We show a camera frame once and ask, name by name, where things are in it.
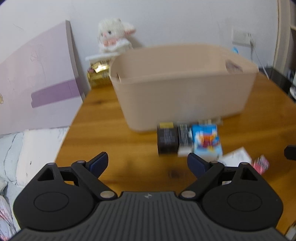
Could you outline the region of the blue cartoon box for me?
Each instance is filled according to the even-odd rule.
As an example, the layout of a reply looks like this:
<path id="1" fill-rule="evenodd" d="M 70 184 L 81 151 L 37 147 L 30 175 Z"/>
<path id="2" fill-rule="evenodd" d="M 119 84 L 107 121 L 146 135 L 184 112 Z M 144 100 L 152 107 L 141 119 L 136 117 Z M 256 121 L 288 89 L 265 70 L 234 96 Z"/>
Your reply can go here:
<path id="1" fill-rule="evenodd" d="M 217 161 L 222 155 L 222 145 L 217 125 L 192 125 L 193 153 L 207 162 Z"/>

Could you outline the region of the white crumpled paper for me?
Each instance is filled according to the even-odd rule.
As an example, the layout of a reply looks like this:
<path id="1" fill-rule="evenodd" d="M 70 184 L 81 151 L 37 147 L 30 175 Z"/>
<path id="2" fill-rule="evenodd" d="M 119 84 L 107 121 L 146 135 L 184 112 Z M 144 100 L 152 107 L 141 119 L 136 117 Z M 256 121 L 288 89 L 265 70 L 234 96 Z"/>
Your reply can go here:
<path id="1" fill-rule="evenodd" d="M 242 162 L 251 164 L 252 159 L 246 149 L 241 147 L 220 157 L 218 162 L 222 163 L 226 167 L 238 167 Z"/>

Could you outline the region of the red white small packet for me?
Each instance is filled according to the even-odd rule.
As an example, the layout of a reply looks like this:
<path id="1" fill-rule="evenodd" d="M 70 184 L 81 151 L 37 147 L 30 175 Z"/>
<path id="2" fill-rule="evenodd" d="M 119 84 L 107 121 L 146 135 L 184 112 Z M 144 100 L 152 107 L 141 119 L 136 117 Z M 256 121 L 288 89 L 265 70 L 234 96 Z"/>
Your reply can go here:
<path id="1" fill-rule="evenodd" d="M 269 161 L 264 155 L 261 155 L 259 158 L 253 160 L 251 165 L 260 175 L 262 175 L 268 170 Z"/>

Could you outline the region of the black white small box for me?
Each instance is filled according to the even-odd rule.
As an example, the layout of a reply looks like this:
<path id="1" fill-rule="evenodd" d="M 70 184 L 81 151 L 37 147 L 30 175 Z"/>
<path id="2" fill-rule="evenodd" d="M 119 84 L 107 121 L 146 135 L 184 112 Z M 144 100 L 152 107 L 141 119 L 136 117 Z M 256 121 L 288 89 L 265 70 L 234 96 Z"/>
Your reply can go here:
<path id="1" fill-rule="evenodd" d="M 178 124 L 178 138 L 179 138 L 179 148 L 178 156 L 185 157 L 193 150 L 193 136 L 192 128 L 189 124 L 181 123 Z"/>

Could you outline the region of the white bed sheet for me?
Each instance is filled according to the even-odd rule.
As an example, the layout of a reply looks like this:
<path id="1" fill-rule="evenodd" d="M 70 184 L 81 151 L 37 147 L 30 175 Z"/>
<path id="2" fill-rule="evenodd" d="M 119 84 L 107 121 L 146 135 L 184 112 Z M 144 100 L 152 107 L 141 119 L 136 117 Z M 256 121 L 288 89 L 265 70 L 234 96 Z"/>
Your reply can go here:
<path id="1" fill-rule="evenodd" d="M 16 197 L 47 163 L 56 161 L 68 131 L 65 127 L 1 135 L 1 196 L 8 203 L 14 231 L 20 230 L 13 212 Z"/>

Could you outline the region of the black furniture beside table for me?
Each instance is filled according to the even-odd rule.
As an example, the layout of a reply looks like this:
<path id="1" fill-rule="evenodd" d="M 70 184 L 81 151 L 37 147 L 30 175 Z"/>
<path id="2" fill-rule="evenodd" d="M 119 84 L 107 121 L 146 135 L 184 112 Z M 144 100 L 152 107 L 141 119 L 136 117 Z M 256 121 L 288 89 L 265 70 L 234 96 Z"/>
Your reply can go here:
<path id="1" fill-rule="evenodd" d="M 265 69 L 259 68 L 262 74 L 267 74 L 269 79 L 273 81 L 293 102 L 295 102 L 295 85 L 272 67 Z"/>

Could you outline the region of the pink purple headboard panel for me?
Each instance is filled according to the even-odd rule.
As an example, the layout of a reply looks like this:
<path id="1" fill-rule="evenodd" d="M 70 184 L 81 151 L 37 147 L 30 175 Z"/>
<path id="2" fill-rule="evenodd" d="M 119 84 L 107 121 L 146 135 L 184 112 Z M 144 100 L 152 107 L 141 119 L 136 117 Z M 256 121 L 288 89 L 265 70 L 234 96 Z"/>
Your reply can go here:
<path id="1" fill-rule="evenodd" d="M 1 63 L 1 134 L 69 126 L 83 97 L 71 25 L 63 21 Z"/>

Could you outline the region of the beige plastic storage basket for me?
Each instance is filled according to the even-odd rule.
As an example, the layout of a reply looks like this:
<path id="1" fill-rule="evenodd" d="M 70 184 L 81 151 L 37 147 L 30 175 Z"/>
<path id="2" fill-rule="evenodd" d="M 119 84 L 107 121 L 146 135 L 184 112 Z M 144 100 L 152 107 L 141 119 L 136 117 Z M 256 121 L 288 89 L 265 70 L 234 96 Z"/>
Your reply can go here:
<path id="1" fill-rule="evenodd" d="M 257 73 L 250 60 L 208 44 L 132 49 L 109 70 L 126 123 L 137 132 L 241 113 Z"/>

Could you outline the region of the gold foil snack packet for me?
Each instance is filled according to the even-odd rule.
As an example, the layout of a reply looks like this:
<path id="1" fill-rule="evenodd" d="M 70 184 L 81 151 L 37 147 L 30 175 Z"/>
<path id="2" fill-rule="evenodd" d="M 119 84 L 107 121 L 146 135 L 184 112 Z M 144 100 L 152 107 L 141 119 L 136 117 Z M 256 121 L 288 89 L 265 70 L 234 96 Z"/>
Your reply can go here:
<path id="1" fill-rule="evenodd" d="M 87 70 L 87 78 L 91 88 L 98 88 L 111 84 L 109 77 L 109 62 L 102 60 L 90 64 Z"/>

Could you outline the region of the blue cartoon figurine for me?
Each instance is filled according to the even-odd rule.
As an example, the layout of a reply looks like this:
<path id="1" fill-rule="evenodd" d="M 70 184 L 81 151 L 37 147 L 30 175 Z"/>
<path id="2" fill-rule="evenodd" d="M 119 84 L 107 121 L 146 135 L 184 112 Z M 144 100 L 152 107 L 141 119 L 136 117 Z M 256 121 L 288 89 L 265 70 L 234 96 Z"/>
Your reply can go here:
<path id="1" fill-rule="evenodd" d="M 232 51 L 233 51 L 234 53 L 236 53 L 236 54 L 239 54 L 239 51 L 238 51 L 238 49 L 237 49 L 236 47 L 233 47 L 233 48 L 232 48 Z"/>

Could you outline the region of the white plush lamb toy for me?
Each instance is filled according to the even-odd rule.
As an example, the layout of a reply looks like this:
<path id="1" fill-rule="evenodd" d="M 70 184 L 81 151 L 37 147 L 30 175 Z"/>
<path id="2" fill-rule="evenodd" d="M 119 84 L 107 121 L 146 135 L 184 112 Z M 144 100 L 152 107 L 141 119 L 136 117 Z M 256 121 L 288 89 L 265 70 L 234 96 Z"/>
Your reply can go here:
<path id="1" fill-rule="evenodd" d="M 136 28 L 119 18 L 105 19 L 98 23 L 99 53 L 123 53 L 132 49 L 129 35 L 136 32 Z"/>

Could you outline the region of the white wall switch socket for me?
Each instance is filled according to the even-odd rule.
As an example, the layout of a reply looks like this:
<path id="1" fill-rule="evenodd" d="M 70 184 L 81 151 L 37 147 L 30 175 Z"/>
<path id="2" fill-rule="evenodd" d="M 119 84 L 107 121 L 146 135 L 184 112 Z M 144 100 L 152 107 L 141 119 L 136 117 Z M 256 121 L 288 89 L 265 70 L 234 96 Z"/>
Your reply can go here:
<path id="1" fill-rule="evenodd" d="M 239 46 L 249 47 L 253 42 L 253 37 L 250 32 L 233 29 L 232 30 L 232 43 Z"/>

